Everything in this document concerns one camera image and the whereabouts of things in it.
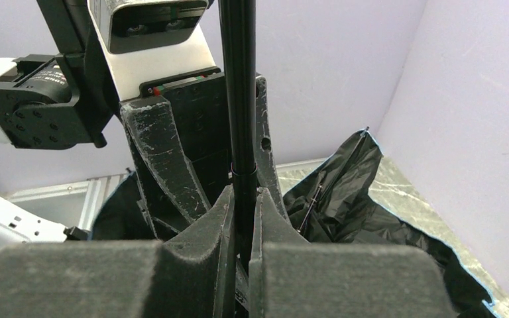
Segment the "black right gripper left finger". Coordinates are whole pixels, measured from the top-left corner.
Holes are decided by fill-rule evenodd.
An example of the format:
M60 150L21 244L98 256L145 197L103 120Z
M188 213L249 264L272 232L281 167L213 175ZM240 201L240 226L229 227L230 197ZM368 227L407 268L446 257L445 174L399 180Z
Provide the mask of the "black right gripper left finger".
M232 317L234 193L169 241L20 243L0 251L0 317Z

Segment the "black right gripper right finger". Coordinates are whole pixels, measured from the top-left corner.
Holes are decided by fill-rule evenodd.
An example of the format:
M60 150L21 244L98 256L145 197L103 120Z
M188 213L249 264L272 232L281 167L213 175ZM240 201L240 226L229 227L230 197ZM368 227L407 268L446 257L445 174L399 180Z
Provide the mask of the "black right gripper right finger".
M411 246L310 243L258 189L251 317L453 317L432 258Z

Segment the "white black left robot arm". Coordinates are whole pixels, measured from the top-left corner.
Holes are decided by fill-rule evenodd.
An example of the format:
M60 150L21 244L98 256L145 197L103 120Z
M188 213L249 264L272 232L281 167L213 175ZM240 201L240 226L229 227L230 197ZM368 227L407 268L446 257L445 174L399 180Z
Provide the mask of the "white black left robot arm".
M134 172L66 240L169 240L235 191L238 273L251 276L255 191L280 201L255 72L255 1L39 1L58 47L0 65L0 141L103 148L111 119Z

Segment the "light blue folding umbrella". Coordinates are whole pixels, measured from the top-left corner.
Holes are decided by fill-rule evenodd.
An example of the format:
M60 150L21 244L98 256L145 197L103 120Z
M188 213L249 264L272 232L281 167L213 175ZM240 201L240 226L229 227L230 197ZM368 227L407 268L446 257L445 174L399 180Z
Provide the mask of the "light blue folding umbrella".
M255 15L254 1L220 1L219 16L223 44L224 76L227 88L231 133L231 171L234 193L235 262L247 267L253 248L254 216L258 189L255 161ZM457 305L450 298L453 317L493 317L491 297L481 298L484 288L461 286L473 305Z

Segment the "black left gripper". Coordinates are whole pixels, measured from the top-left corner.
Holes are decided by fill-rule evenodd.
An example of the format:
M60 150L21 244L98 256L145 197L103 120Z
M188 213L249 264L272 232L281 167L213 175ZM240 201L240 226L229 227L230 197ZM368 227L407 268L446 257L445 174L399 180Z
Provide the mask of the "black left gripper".
M272 153L266 78L256 75L254 157L258 186L288 220ZM231 141L225 78L212 66L140 85L144 99L121 103L120 115L155 183L192 224L229 184Z

